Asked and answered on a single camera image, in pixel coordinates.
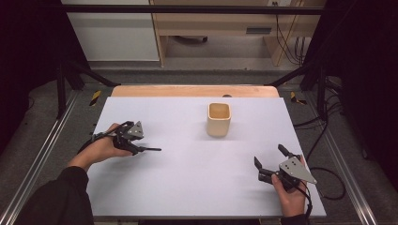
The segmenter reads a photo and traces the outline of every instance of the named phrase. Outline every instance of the floor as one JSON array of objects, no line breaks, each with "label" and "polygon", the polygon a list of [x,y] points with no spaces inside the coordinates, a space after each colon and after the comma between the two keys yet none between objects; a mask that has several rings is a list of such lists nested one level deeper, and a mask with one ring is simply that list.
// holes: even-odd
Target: floor
[{"label": "floor", "polygon": [[[96,62],[91,66],[100,75],[119,83],[179,84],[258,84],[271,83],[296,68],[284,61],[281,67],[270,63],[261,38],[209,37],[207,43],[172,38],[164,67],[156,62]],[[31,109],[26,112],[20,128],[6,151],[0,156],[0,224],[12,221],[29,193],[55,179],[76,149],[90,137],[100,116],[101,107],[112,88],[83,75],[83,91],[68,88],[70,111],[63,117],[65,124],[55,120],[57,114],[56,85],[49,82],[30,94]],[[301,92],[296,78],[278,88],[285,99],[293,124],[316,117],[315,90]],[[93,93],[101,90],[96,106],[88,106]],[[344,181],[346,194],[337,176],[313,170],[324,195],[322,203],[327,217],[312,218],[312,224],[398,224],[398,194],[381,172],[378,164],[364,159],[355,133],[344,117],[335,93],[328,90],[329,122],[326,132],[316,145],[310,167],[328,168]],[[297,135],[306,156],[321,134],[325,123],[316,120],[298,127]],[[47,140],[49,134],[53,139]],[[132,224],[128,219],[97,219],[98,224]],[[278,224],[264,219],[262,224]]]}]

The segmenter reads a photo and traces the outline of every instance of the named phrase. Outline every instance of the metal rail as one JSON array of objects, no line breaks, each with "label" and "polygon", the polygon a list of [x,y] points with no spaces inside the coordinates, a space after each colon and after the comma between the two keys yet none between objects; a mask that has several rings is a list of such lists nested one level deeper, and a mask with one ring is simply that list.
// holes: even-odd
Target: metal rail
[{"label": "metal rail", "polygon": [[47,160],[47,157],[53,150],[56,140],[58,139],[59,134],[62,131],[62,128],[66,124],[70,112],[76,102],[76,99],[79,95],[78,91],[72,91],[68,100],[68,107],[63,114],[63,116],[56,120],[52,130],[47,136],[46,141],[41,146],[40,151],[38,152],[38,156],[35,158],[32,166],[30,167],[28,173],[26,174],[23,182],[18,188],[16,194],[8,205],[7,209],[3,212],[0,217],[0,225],[10,225],[13,224],[21,209],[23,208],[24,203],[29,197],[30,191],[32,190],[33,185],[38,179],[38,175],[44,166],[44,163]]},{"label": "metal rail", "polygon": [[278,14],[323,15],[342,12],[342,8],[322,7],[244,7],[244,6],[178,6],[178,5],[41,5],[40,9],[86,13],[204,13],[204,14]]}]

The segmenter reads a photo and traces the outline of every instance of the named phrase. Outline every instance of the cable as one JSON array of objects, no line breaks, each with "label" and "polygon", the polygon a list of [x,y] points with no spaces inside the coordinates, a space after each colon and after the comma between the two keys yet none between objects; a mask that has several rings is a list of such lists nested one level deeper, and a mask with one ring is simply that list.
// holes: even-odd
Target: cable
[{"label": "cable", "polygon": [[309,121],[307,121],[307,122],[303,122],[303,123],[300,123],[300,124],[295,124],[295,125],[293,125],[293,127],[294,127],[294,128],[298,128],[298,127],[301,127],[301,126],[304,126],[304,125],[309,125],[309,124],[315,122],[316,120],[318,120],[318,119],[320,119],[320,118],[321,118],[320,116],[317,116],[316,118],[314,118],[314,119],[312,119],[312,120],[309,120]]},{"label": "cable", "polygon": [[319,127],[324,126],[324,125],[325,125],[325,123],[320,124],[320,125],[314,125],[312,127],[296,128],[296,130],[319,128]]},{"label": "cable", "polygon": [[27,108],[27,110],[30,110],[30,109],[32,109],[32,107],[35,105],[35,99],[34,99],[34,98],[32,98],[32,97],[29,97],[29,100],[32,100],[32,103],[31,103],[31,104],[29,104],[29,108]]},{"label": "cable", "polygon": [[333,172],[333,171],[328,170],[326,168],[322,168],[322,167],[311,167],[310,168],[310,171],[316,171],[316,170],[324,171],[324,172],[328,172],[328,173],[333,174],[340,181],[340,184],[342,184],[342,188],[343,188],[343,193],[341,195],[337,196],[337,197],[330,197],[330,196],[326,196],[323,193],[321,193],[322,197],[327,199],[327,200],[332,200],[332,201],[338,201],[338,200],[341,200],[342,198],[344,198],[344,196],[346,194],[346,187],[345,187],[345,184],[343,182],[343,179],[336,172]]},{"label": "cable", "polygon": [[318,138],[316,139],[316,141],[315,141],[313,147],[311,148],[310,152],[308,153],[307,157],[305,158],[305,160],[306,160],[307,162],[310,160],[311,154],[313,153],[314,149],[316,148],[316,145],[317,145],[317,144],[319,143],[319,141],[321,140],[321,138],[322,138],[323,134],[325,133],[327,127],[328,127],[328,121],[326,121],[325,126],[324,126],[324,128],[323,128],[321,134],[318,136]]},{"label": "cable", "polygon": [[306,193],[305,190],[302,190],[301,188],[299,188],[298,186],[294,186],[290,181],[288,181],[287,179],[285,179],[284,177],[280,177],[284,180],[284,182],[287,182],[288,184],[290,184],[292,187],[294,187],[296,190],[298,190],[301,194],[303,194],[307,200],[308,200],[308,204],[307,204],[307,211],[305,212],[305,220],[307,220],[307,223],[310,224],[310,214],[313,211],[313,201],[311,200],[311,193],[310,190],[308,189],[307,185],[304,184],[303,181],[300,181],[302,185],[304,185],[305,190],[308,191],[308,194]]},{"label": "cable", "polygon": [[[292,63],[292,64],[294,64],[294,65],[298,65],[298,60],[297,60],[297,59],[293,56],[293,54],[290,52],[289,45],[287,44],[287,41],[284,39],[283,33],[282,33],[282,31],[281,31],[281,28],[279,27],[278,15],[275,15],[275,17],[276,17],[276,39],[278,40],[278,43],[279,43],[279,45],[281,46],[281,48],[282,48],[284,54],[286,55],[287,59],[289,60],[289,62]],[[279,35],[278,35],[279,33],[281,33],[281,36],[282,36],[284,45],[285,45],[286,48],[287,48],[287,51],[289,52],[290,56],[291,56],[292,58],[295,59],[296,63],[295,63],[295,62],[292,62],[292,60],[290,59],[290,57],[289,57],[289,55],[287,54],[286,50],[284,49],[283,45],[282,45],[281,42],[279,41]]]}]

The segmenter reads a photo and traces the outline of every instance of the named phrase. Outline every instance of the white cabinet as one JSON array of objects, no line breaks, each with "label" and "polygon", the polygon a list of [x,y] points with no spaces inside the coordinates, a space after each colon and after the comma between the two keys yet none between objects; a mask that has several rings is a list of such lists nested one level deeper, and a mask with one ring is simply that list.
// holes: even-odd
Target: white cabinet
[{"label": "white cabinet", "polygon": [[[62,0],[63,4],[148,5],[147,0]],[[68,13],[88,61],[159,61],[150,13]]]}]

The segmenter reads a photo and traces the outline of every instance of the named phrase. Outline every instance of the black sleeve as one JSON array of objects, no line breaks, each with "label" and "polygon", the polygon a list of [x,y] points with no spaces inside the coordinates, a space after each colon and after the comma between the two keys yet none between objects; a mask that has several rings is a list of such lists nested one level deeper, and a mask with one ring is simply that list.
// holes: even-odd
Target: black sleeve
[{"label": "black sleeve", "polygon": [[58,178],[38,188],[14,224],[94,224],[85,192],[88,176],[80,167],[67,167]]},{"label": "black sleeve", "polygon": [[294,217],[283,217],[281,218],[281,225],[305,225],[305,215],[297,215]]}]

